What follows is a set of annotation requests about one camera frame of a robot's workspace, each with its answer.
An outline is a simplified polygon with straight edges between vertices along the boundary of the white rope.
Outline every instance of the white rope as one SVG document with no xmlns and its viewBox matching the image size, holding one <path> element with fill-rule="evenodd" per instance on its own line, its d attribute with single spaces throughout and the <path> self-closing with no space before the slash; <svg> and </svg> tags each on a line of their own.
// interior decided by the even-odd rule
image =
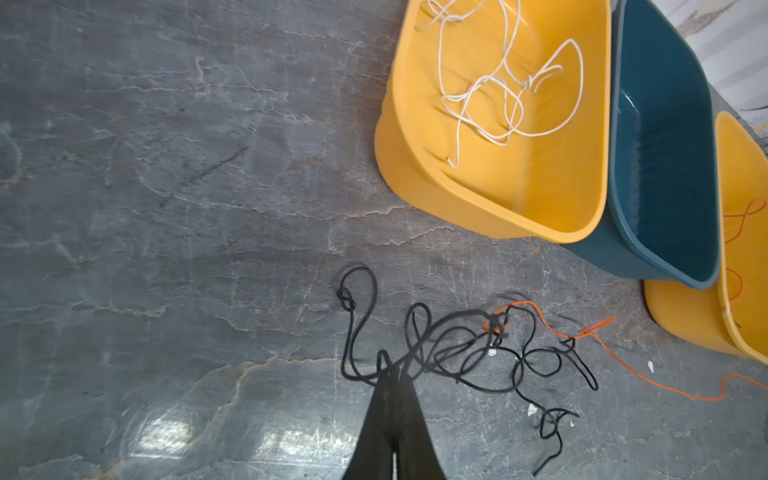
<svg viewBox="0 0 768 480">
<path fill-rule="evenodd" d="M 508 6 L 503 2 L 503 0 L 498 0 L 498 4 L 502 9 L 502 13 L 504 14 L 504 39 L 502 42 L 502 59 L 498 63 L 496 69 L 490 74 L 482 75 L 464 93 L 460 93 L 460 94 L 447 93 L 445 91 L 445 86 L 443 85 L 443 82 L 442 82 L 442 44 L 443 44 L 442 37 L 443 37 L 443 31 L 445 29 L 445 24 L 449 22 L 451 23 L 463 22 L 469 16 L 471 16 L 476 11 L 478 11 L 486 2 L 486 0 L 480 0 L 480 2 L 472 10 L 465 13 L 464 15 L 455 15 L 455 14 L 449 13 L 448 9 L 451 8 L 457 1 L 458 0 L 451 0 L 444 7 L 440 5 L 436 0 L 422 0 L 422 2 L 426 2 L 426 4 L 429 6 L 429 9 L 432 11 L 432 14 L 434 16 L 432 17 L 432 20 L 425 23 L 424 25 L 416 26 L 417 30 L 426 30 L 427 28 L 434 25 L 438 20 L 442 20 L 440 23 L 440 31 L 438 36 L 438 51 L 437 51 L 437 72 L 438 73 L 437 75 L 438 75 L 438 83 L 440 86 L 440 93 L 442 95 L 440 99 L 442 106 L 445 109 L 446 113 L 456 118 L 457 120 L 456 121 L 456 162 L 454 163 L 453 161 L 451 161 L 450 157 L 446 158 L 448 163 L 454 168 L 458 168 L 459 161 L 461 160 L 460 132 L 461 132 L 462 123 L 472 127 L 475 130 L 475 132 L 477 132 L 486 140 L 492 142 L 493 144 L 503 147 L 509 144 L 509 138 L 513 133 L 523 135 L 524 137 L 542 137 L 544 135 L 549 135 L 560 130 L 566 124 L 568 124 L 569 121 L 571 121 L 574 115 L 576 115 L 576 110 L 578 110 L 578 106 L 581 103 L 581 96 L 584 93 L 584 58 L 581 55 L 581 49 L 579 48 L 578 43 L 576 43 L 576 41 L 574 41 L 572 38 L 569 38 L 568 40 L 564 41 L 562 45 L 560 45 L 560 47 L 549 58 L 549 60 L 547 60 L 547 62 L 539 69 L 539 71 L 536 72 L 535 75 L 529 75 L 525 80 L 520 81 L 517 77 L 515 77 L 512 74 L 512 72 L 509 69 L 509 65 L 507 64 L 507 57 L 509 56 L 509 53 L 512 50 L 512 44 L 515 43 L 515 37 L 517 37 L 518 29 L 520 27 L 520 18 L 521 18 L 520 0 L 517 0 L 517 6 L 518 6 L 518 10 L 516 13 L 517 19 L 515 20 L 515 27 L 512 29 L 512 35 L 509 39 L 509 43 L 507 43 L 507 36 L 509 34 L 509 17 L 507 15 Z M 552 65 L 552 62 L 556 59 L 558 55 L 560 55 L 560 52 L 567 45 L 574 46 L 579 59 L 578 99 L 576 100 L 576 105 L 574 106 L 573 111 L 571 112 L 570 115 L 568 115 L 568 118 L 566 118 L 563 121 L 563 123 L 561 123 L 555 128 L 552 128 L 551 130 L 538 132 L 538 133 L 528 133 L 528 132 L 520 131 L 518 127 L 520 126 L 520 123 L 523 121 L 523 116 L 525 115 L 525 108 L 523 107 L 522 101 L 520 100 L 520 95 L 522 95 L 523 91 L 526 91 L 529 88 L 533 87 L 534 83 L 536 85 L 533 88 L 533 93 L 534 94 L 538 93 L 538 89 L 541 87 L 541 84 L 544 83 L 544 80 L 546 80 L 547 78 L 550 78 L 551 76 L 559 72 L 563 72 L 562 65 Z M 507 75 L 509 75 L 509 77 L 520 87 L 520 91 L 515 93 L 509 86 L 507 86 L 506 80 L 498 76 L 498 73 L 502 68 L 504 68 Z M 472 119 L 472 116 L 469 114 L 467 110 L 469 106 L 469 101 L 472 99 L 472 95 L 474 95 L 476 91 L 480 90 L 483 86 L 487 85 L 488 83 L 496 84 L 497 86 L 501 87 L 502 90 L 504 90 L 504 119 L 506 121 L 506 131 L 502 134 L 492 134 L 485 127 L 482 127 L 480 124 L 474 121 Z M 512 99 L 515 102 L 515 107 L 512 109 L 511 114 L 508 113 L 508 101 L 510 97 L 512 97 Z M 461 112 L 456 113 L 451 108 L 449 108 L 448 103 L 446 102 L 462 104 Z M 515 115 L 518 112 L 518 108 L 520 109 L 520 114 L 519 114 L 519 118 L 515 120 Z"/>
</svg>

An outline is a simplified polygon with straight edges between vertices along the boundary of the floor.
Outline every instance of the floor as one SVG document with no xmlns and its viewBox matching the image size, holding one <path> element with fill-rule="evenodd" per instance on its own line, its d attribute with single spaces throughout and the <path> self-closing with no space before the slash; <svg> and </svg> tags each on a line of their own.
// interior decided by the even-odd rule
<svg viewBox="0 0 768 480">
<path fill-rule="evenodd" d="M 440 315 L 519 291 L 561 328 L 576 326 L 555 314 L 618 316 L 601 336 L 657 381 L 768 383 L 665 333 L 637 281 L 386 187 L 372 136 L 404 7 L 0 6 L 0 478 L 340 478 L 372 392 L 339 374 L 336 282 L 357 263 L 381 288 L 361 362 L 404 351 L 416 300 Z M 581 414 L 539 478 L 768 478 L 765 392 L 732 382 L 692 402 L 594 341 L 579 353 L 597 392 L 572 370 L 532 386 Z M 530 478 L 557 449 L 516 396 L 416 387 L 448 478 Z"/>
</svg>

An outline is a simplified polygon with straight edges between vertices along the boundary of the orange rope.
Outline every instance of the orange rope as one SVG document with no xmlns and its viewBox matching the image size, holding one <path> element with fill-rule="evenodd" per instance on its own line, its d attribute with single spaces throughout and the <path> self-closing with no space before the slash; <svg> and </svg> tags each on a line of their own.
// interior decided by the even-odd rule
<svg viewBox="0 0 768 480">
<path fill-rule="evenodd" d="M 586 336 L 591 336 L 592 338 L 596 339 L 603 346 L 605 351 L 608 352 L 612 357 L 614 357 L 614 359 L 617 362 L 619 362 L 622 366 L 624 366 L 624 368 L 626 368 L 627 370 L 629 370 L 630 372 L 632 372 L 636 376 L 640 377 L 641 379 L 645 380 L 646 382 L 648 382 L 648 383 L 650 383 L 652 385 L 655 385 L 655 386 L 659 387 L 660 389 L 669 390 L 670 392 L 679 393 L 680 395 L 685 396 L 685 397 L 687 397 L 689 399 L 692 399 L 692 400 L 703 400 L 705 402 L 717 402 L 718 400 L 724 399 L 725 398 L 725 393 L 726 393 L 726 383 L 728 382 L 728 379 L 730 377 L 732 377 L 732 376 L 737 376 L 740 379 L 745 379 L 747 382 L 751 382 L 751 383 L 759 386 L 761 389 L 764 389 L 764 390 L 768 391 L 768 387 L 766 387 L 765 385 L 763 385 L 761 383 L 755 382 L 754 380 L 752 380 L 749 377 L 746 377 L 744 375 L 740 375 L 739 373 L 728 372 L 725 375 L 723 375 L 723 378 L 720 379 L 720 394 L 718 396 L 715 396 L 715 397 L 703 397 L 703 396 L 689 395 L 689 394 L 687 394 L 687 393 L 685 393 L 685 392 L 683 392 L 681 390 L 673 389 L 672 387 L 669 387 L 669 386 L 666 386 L 666 385 L 661 385 L 660 383 L 656 383 L 653 380 L 647 378 L 646 376 L 636 372 L 632 367 L 630 367 L 629 365 L 624 363 L 624 361 L 622 361 L 619 357 L 617 357 L 605 345 L 605 343 L 603 343 L 603 341 L 600 339 L 600 337 L 598 337 L 597 335 L 594 334 L 599 329 L 601 329 L 601 328 L 603 328 L 603 327 L 613 323 L 614 320 L 616 320 L 615 316 L 609 316 L 607 319 L 604 319 L 604 320 L 602 320 L 600 322 L 597 322 L 597 323 L 595 323 L 593 325 L 587 326 L 587 327 L 579 330 L 578 331 L 579 334 L 574 336 L 574 335 L 565 335 L 564 333 L 560 333 L 557 330 L 555 330 L 552 327 L 550 327 L 549 323 L 547 323 L 547 320 L 544 319 L 544 315 L 541 313 L 541 310 L 538 308 L 538 305 L 536 305 L 535 303 L 533 303 L 531 301 L 528 301 L 528 300 L 523 300 L 523 301 L 520 301 L 520 302 L 508 303 L 507 305 L 504 305 L 502 308 L 496 310 L 494 312 L 494 314 L 498 315 L 499 313 L 503 312 L 504 310 L 506 310 L 510 306 L 518 306 L 518 305 L 530 305 L 530 306 L 533 306 L 533 308 L 536 309 L 536 313 L 538 313 L 538 317 L 541 319 L 541 322 L 544 324 L 544 326 L 546 326 L 549 329 L 549 331 L 554 333 L 555 335 L 561 336 L 563 338 L 568 338 L 568 339 L 580 339 L 580 338 L 584 338 Z"/>
<path fill-rule="evenodd" d="M 763 205 L 761 205 L 760 208 L 758 208 L 757 210 L 750 211 L 752 206 L 756 202 L 758 202 L 758 201 L 763 202 Z M 764 199 L 762 199 L 762 198 L 755 198 L 754 200 L 752 200 L 751 202 L 749 202 L 747 204 L 746 210 L 744 211 L 743 214 L 723 215 L 723 218 L 741 218 L 741 223 L 739 223 L 739 231 L 736 232 L 736 235 L 734 235 L 730 239 L 726 240 L 725 243 L 733 242 L 735 239 L 739 238 L 741 236 L 741 233 L 744 231 L 744 224 L 746 223 L 746 218 L 749 215 L 758 214 L 759 212 L 763 211 L 763 209 L 766 207 L 766 205 L 768 205 L 768 202 L 766 202 Z M 733 302 L 734 300 L 738 299 L 741 296 L 741 293 L 744 291 L 744 279 L 741 278 L 741 275 L 739 275 L 739 273 L 737 271 L 735 271 L 734 269 L 732 269 L 732 268 L 726 267 L 725 270 L 728 271 L 728 272 L 731 272 L 733 275 L 736 275 L 736 277 L 739 279 L 739 292 L 736 294 L 736 296 L 734 298 L 729 298 L 728 299 L 729 302 Z M 729 308 L 730 308 L 731 314 L 733 314 L 733 306 L 729 306 Z M 733 323 L 736 324 L 737 327 L 741 328 L 741 325 L 739 325 L 735 321 Z"/>
<path fill-rule="evenodd" d="M 751 211 L 751 212 L 750 212 L 750 208 L 752 208 L 752 206 L 755 204 L 755 202 L 758 202 L 758 201 L 760 201 L 760 202 L 763 202 L 763 205 L 762 205 L 760 208 L 758 208 L 757 210 L 753 210 L 753 211 Z M 735 239 L 739 238 L 739 236 L 741 235 L 741 233 L 744 231 L 744 224 L 746 223 L 746 218 L 747 218 L 749 215 L 754 215 L 754 214 L 757 214 L 757 213 L 759 213 L 759 212 L 763 211 L 763 208 L 765 208 L 765 207 L 766 207 L 766 205 L 768 205 L 768 202 L 766 202 L 766 201 L 765 201 L 765 200 L 763 200 L 762 198 L 756 198 L 756 199 L 752 200 L 752 201 L 751 201 L 751 202 L 750 202 L 750 203 L 749 203 L 749 204 L 746 206 L 746 210 L 744 211 L 744 213 L 743 213 L 743 214 L 723 215 L 723 218 L 736 218 L 736 217 L 741 217 L 741 223 L 739 223 L 739 231 L 736 233 L 736 235 L 734 235 L 734 236 L 733 236 L 733 237 L 731 237 L 730 239 L 726 240 L 726 241 L 725 241 L 725 243 L 730 243 L 730 242 L 733 242 Z"/>
<path fill-rule="evenodd" d="M 737 273 L 734 269 L 726 267 L 725 270 L 731 272 L 733 275 L 736 275 L 736 278 L 739 279 L 739 293 L 736 294 L 734 298 L 729 298 L 729 302 L 733 302 L 735 299 L 739 298 L 741 296 L 741 293 L 744 291 L 744 279 L 741 278 L 741 275 Z"/>
</svg>

